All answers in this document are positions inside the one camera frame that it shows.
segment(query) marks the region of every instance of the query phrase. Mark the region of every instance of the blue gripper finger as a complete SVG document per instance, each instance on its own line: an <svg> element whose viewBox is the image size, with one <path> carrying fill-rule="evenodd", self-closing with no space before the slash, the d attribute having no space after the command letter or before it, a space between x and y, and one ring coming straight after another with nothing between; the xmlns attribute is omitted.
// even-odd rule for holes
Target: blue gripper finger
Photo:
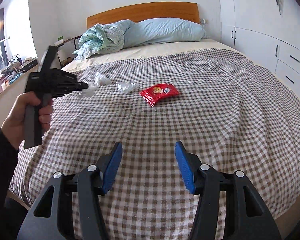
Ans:
<svg viewBox="0 0 300 240"><path fill-rule="evenodd" d="M181 141L176 142L174 153L176 155L179 170L181 172L183 182L186 185L186 189L190 192L190 194L194 194L194 173L186 156L188 153Z"/></svg>
<svg viewBox="0 0 300 240"><path fill-rule="evenodd" d="M105 165L103 165L103 168L101 168L101 171L103 173L103 186L102 191L104 194L107 194L107 192L112 188L112 184L114 182L115 176L117 175L117 171L120 165L122 159L122 144L116 143L114 145L114 148L112 149L112 152L108 156L108 160Z"/></svg>

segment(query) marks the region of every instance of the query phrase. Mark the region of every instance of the wooden headboard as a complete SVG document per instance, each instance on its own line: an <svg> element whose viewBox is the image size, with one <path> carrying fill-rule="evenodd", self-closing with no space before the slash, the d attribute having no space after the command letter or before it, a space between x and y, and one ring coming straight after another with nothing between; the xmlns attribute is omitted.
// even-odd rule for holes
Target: wooden headboard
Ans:
<svg viewBox="0 0 300 240"><path fill-rule="evenodd" d="M87 18L87 29L97 23L109 24L120 20L129 19L140 22L152 18L180 18L195 23L200 23L198 5L191 2L150 2L128 5Z"/></svg>

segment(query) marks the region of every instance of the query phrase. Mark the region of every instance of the beige bed sheet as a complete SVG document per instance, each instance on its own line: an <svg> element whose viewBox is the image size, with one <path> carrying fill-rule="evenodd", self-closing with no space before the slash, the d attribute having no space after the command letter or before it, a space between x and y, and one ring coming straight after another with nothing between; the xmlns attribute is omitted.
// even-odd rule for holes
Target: beige bed sheet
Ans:
<svg viewBox="0 0 300 240"><path fill-rule="evenodd" d="M164 56L182 53L186 51L192 51L197 49L227 49L240 53L239 51L232 49L224 44L217 41L206 39L199 42L174 42L174 43L163 43L163 44L151 44L140 47L123 49L119 52L105 55L94 55L83 62L71 62L62 70L68 72L76 72L83 70L91 65L103 64L108 62L113 62L122 59L136 59L136 58L146 58L155 56ZM300 195L298 196L296 202L291 206L291 208L282 216L276 219L277 226L284 239L295 227L300 219Z"/></svg>

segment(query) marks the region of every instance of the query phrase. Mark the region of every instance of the black drawer handle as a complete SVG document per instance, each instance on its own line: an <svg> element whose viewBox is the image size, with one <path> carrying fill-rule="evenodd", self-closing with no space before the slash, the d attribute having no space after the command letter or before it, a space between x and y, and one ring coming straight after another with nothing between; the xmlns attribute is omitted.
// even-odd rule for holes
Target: black drawer handle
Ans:
<svg viewBox="0 0 300 240"><path fill-rule="evenodd" d="M290 78L288 78L287 76L286 76L286 78L289 79L294 84L294 82Z"/></svg>
<svg viewBox="0 0 300 240"><path fill-rule="evenodd" d="M292 57L294 60L296 60L297 62L299 62L299 63L300 63L300 61L299 61L299 60L297 60L295 57L293 57L293 56L291 56L291 55L290 55L290 57Z"/></svg>

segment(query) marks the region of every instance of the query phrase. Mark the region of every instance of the human hand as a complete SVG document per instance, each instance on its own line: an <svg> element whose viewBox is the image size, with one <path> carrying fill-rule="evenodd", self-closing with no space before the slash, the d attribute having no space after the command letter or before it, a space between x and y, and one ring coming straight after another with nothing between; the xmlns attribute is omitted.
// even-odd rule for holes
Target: human hand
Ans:
<svg viewBox="0 0 300 240"><path fill-rule="evenodd" d="M8 117L3 122L1 131L16 150L25 139L24 119L26 106L38 106L39 104L40 100L34 92L21 94L17 97ZM44 132L50 129L51 114L53 112L52 104L53 101L51 99L47 106L39 110L39 122Z"/></svg>

